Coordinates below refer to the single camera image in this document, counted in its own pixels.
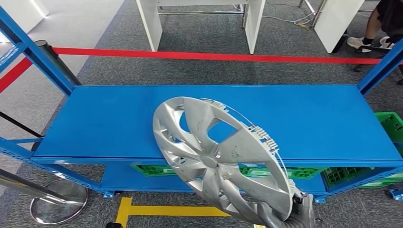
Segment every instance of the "blue metal shelf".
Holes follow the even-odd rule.
[[[237,109],[276,140],[286,166],[296,160],[308,167],[344,167],[350,160],[358,167],[368,161],[375,167],[403,165],[355,85],[79,86],[32,159],[163,162],[152,116],[160,103],[175,96],[212,98]]]
[[[294,182],[306,192],[327,194],[320,175],[309,180],[295,179]],[[178,176],[146,177],[128,165],[119,164],[107,165],[101,186],[111,191],[192,192]]]
[[[381,167],[329,189],[321,175],[295,180],[316,202],[403,171],[401,155],[363,97],[402,62],[403,40],[358,85],[74,86],[1,7],[0,31],[15,45],[0,57],[0,70],[23,53],[68,96],[43,139],[0,137],[0,152],[105,197],[115,190],[189,191],[178,177],[148,178],[129,166],[166,164],[151,123],[157,105],[175,96],[232,106],[268,131],[288,167]],[[26,142],[39,147],[32,152],[17,145]],[[60,165],[67,163],[107,169],[96,183]]]

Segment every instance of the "white table leg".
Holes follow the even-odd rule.
[[[157,0],[136,0],[152,51],[158,51],[163,29],[157,10]]]
[[[364,0],[326,1],[314,30],[328,53],[332,53],[363,2]]]
[[[250,0],[249,6],[247,7],[245,33],[251,54],[255,51],[264,5],[265,0]]]
[[[298,7],[299,7],[299,8],[301,8],[302,3],[304,3],[304,0],[300,0],[300,1],[299,1],[299,4],[298,4]]]

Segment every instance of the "person's leg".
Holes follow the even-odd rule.
[[[365,37],[354,38],[350,37],[347,39],[347,44],[353,48],[359,48],[361,46],[371,46],[376,34],[381,30],[382,19],[384,18],[384,13],[388,7],[389,0],[381,0],[376,8],[371,13],[365,30]],[[362,52],[370,52],[371,50],[362,49]]]
[[[382,22],[378,19],[379,16],[378,9],[372,11],[366,25],[364,44],[369,44],[368,41],[365,41],[365,39],[370,40],[370,43],[372,43],[376,37],[376,34],[379,32],[379,30],[381,30]]]

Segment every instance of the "white table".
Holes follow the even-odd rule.
[[[158,7],[163,6],[206,6],[245,5],[245,33],[249,52],[253,54],[258,38],[265,0],[136,0],[143,20],[145,32],[152,51],[157,51],[163,28]]]
[[[314,30],[328,53],[334,53],[340,38],[357,12],[372,11],[372,9],[360,9],[364,1],[322,0],[315,15]]]

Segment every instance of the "chrome stanchion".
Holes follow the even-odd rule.
[[[42,187],[0,169],[0,185],[33,196],[31,215],[41,224],[59,224],[75,218],[88,200],[87,188],[66,179]]]
[[[61,60],[61,58],[59,58],[59,55],[53,51],[52,46],[49,45],[46,40],[35,41],[35,44],[45,55],[49,57],[50,61],[52,61],[61,72],[63,72],[63,74],[68,80],[70,80],[71,83],[73,83],[75,86],[82,86],[81,82],[77,79],[73,72],[71,72],[68,66],[66,66],[66,64]]]

